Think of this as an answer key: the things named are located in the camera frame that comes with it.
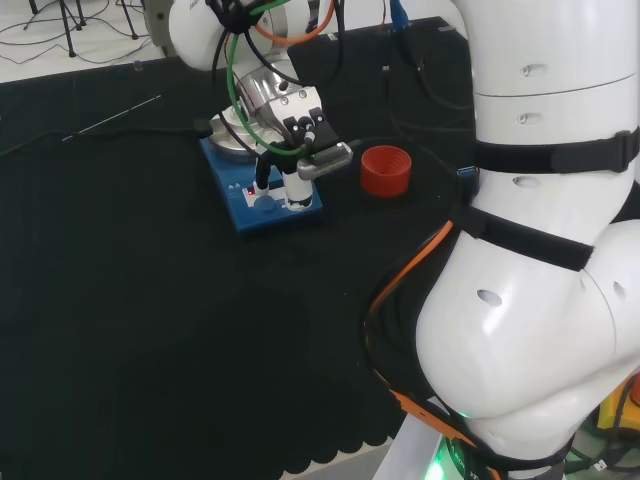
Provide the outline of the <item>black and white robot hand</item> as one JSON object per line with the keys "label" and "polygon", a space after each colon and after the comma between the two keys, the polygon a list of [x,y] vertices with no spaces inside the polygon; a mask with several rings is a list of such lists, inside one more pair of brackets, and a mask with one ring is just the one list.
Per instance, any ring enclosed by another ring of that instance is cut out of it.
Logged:
{"label": "black and white robot hand", "polygon": [[269,176],[275,166],[283,180],[287,207],[290,210],[306,209],[312,203],[313,186],[310,181],[300,178],[295,156],[282,156],[264,152],[257,157],[255,167],[254,192],[257,196],[268,195]]}

